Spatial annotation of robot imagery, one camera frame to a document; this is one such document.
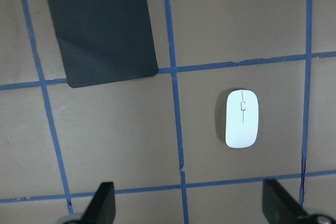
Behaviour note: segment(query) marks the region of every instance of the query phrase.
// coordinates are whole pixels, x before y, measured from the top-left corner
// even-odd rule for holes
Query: blue tape line
[[[171,73],[170,68],[159,68],[158,73]]]
[[[314,58],[314,57],[319,57],[319,58],[336,57],[336,51],[333,51],[333,52],[314,52],[311,55],[312,55],[312,58]]]
[[[68,80],[66,78],[60,78],[60,79],[55,79],[55,80],[46,80],[45,81],[46,85],[56,85],[56,84],[61,84],[61,83],[68,83]]]
[[[188,204],[187,204],[187,194],[186,194],[186,183],[185,183],[185,173],[184,167],[184,156],[183,156],[183,141],[182,141],[182,124],[181,124],[181,110],[180,110],[180,99],[179,99],[179,85],[177,81],[177,68],[176,68],[176,56],[175,56],[175,44],[174,44],[174,33],[173,33],[173,19],[172,11],[170,7],[170,0],[164,0],[164,9],[166,15],[166,26],[167,35],[169,42],[169,56],[170,56],[170,71],[172,76],[172,86],[173,86],[173,98],[174,98],[174,111],[175,111],[175,124],[176,124],[176,135],[177,135],[177,147],[178,147],[178,162],[180,165],[181,174],[181,194],[182,194],[182,206],[183,206],[183,217],[184,224],[189,223],[188,217]]]
[[[270,58],[270,59],[251,59],[251,60],[243,60],[240,62],[228,61],[228,62],[209,63],[209,64],[203,64],[203,65],[183,66],[183,67],[177,67],[177,70],[178,72],[190,72],[190,71],[260,65],[260,64],[269,64],[269,63],[276,63],[276,62],[305,60],[305,59],[306,59],[306,55],[289,55],[289,56],[281,56],[281,57],[275,57],[275,58]]]
[[[16,203],[16,202],[27,202],[27,201],[54,200],[54,199],[66,199],[66,196],[65,195],[49,195],[49,196],[38,196],[38,197],[23,197],[23,198],[12,198],[12,199],[0,199],[0,204]]]
[[[0,90],[24,89],[24,88],[34,88],[34,87],[40,87],[40,82],[32,81],[32,82],[3,84],[3,85],[0,85]]]
[[[321,176],[332,176],[332,175],[336,175],[336,170],[306,173],[306,177],[321,177]],[[185,184],[185,188],[197,188],[197,187],[258,183],[258,182],[262,182],[264,179],[276,179],[276,180],[295,179],[295,178],[301,178],[301,174],[297,173],[297,174],[275,175],[275,176],[254,177],[254,178],[230,179],[230,180],[200,182],[200,183],[191,183],[191,184],[187,184],[185,182],[184,172],[181,172],[181,177],[183,178],[181,181],[181,184]],[[169,185],[169,186],[121,189],[121,190],[116,190],[115,194],[133,194],[133,193],[145,193],[145,192],[150,192],[150,191],[175,190],[175,189],[181,189],[181,187],[182,187],[181,185]],[[72,198],[92,197],[94,194],[95,192],[77,193],[77,194],[71,194],[71,197]],[[22,201],[53,200],[53,199],[66,199],[66,195],[50,195],[50,196],[28,197],[28,198],[22,197],[22,198],[0,199],[0,204],[22,202]]]
[[[31,45],[32,51],[33,51],[35,66],[36,66],[36,70],[37,70],[38,77],[39,77],[40,84],[41,84],[45,109],[46,109],[46,113],[47,113],[49,128],[50,128],[50,131],[51,131],[51,137],[53,139],[53,143],[54,143],[54,147],[55,147],[58,167],[59,167],[59,170],[60,170],[62,184],[63,184],[63,188],[64,188],[64,191],[65,191],[66,199],[67,199],[67,207],[68,207],[69,213],[71,214],[71,213],[73,213],[73,210],[72,210],[72,205],[71,205],[71,197],[70,197],[69,186],[68,186],[67,177],[66,177],[66,173],[65,173],[65,169],[64,169],[64,164],[63,164],[63,159],[62,159],[62,155],[61,155],[61,151],[60,151],[60,147],[59,147],[59,143],[58,143],[58,137],[57,137],[57,133],[56,133],[56,129],[55,129],[54,119],[53,119],[52,112],[51,112],[46,81],[45,81],[45,78],[44,78],[44,73],[43,73],[43,70],[42,70],[41,61],[40,61],[40,58],[38,56],[38,52],[37,52],[37,48],[36,48],[36,39],[35,39],[33,24],[32,24],[32,21],[31,21],[31,16],[30,16],[30,13],[29,13],[28,1],[27,0],[21,0],[21,2],[22,2],[23,11],[24,11],[25,20],[26,20],[26,25],[27,25],[27,29],[28,29],[30,45]]]
[[[306,177],[320,177],[320,176],[330,176],[330,175],[336,175],[336,170],[326,170],[323,172],[306,173]]]
[[[182,193],[183,219],[184,219],[184,223],[189,223],[187,184],[185,182],[185,172],[181,170],[180,173],[181,173],[181,193]]]
[[[276,175],[276,176],[266,176],[266,177],[255,177],[255,178],[241,178],[241,179],[230,179],[230,180],[220,180],[220,181],[211,181],[211,182],[200,182],[200,183],[191,183],[187,184],[187,188],[195,187],[208,187],[208,186],[222,186],[222,185],[234,185],[234,184],[245,184],[245,183],[256,183],[262,182],[264,179],[293,179],[300,178],[301,174],[289,174],[289,175]]]
[[[305,176],[307,163],[307,145],[308,145],[308,126],[309,126],[309,99],[310,99],[310,77],[311,77],[311,59],[312,59],[312,2],[306,0],[306,73],[304,85],[304,101],[303,101],[303,126],[302,126],[302,150],[301,150],[301,185],[299,204],[303,206],[305,201]]]
[[[116,190],[115,194],[145,193],[149,191],[165,191],[165,190],[175,190],[175,189],[180,189],[180,188],[181,188],[181,185],[120,189],[120,190]]]
[[[302,160],[301,160],[301,186],[299,203],[303,206],[305,201],[305,174],[307,160],[307,145],[308,145],[308,123],[309,123],[309,97],[310,97],[310,76],[311,76],[311,59],[306,60],[306,74],[304,85],[304,101],[303,101],[303,129],[302,129]]]
[[[312,51],[312,12],[313,0],[306,0],[306,55],[311,55]]]

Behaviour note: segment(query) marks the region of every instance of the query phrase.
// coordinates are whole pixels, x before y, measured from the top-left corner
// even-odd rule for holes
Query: mouse button
[[[246,103],[240,102],[240,110],[245,111],[246,110]]]

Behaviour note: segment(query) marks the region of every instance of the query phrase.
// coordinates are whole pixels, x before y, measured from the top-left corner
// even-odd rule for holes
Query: wireless mouse
[[[232,148],[246,148],[254,144],[258,133],[259,105],[250,90],[236,90],[226,103],[225,142]]]

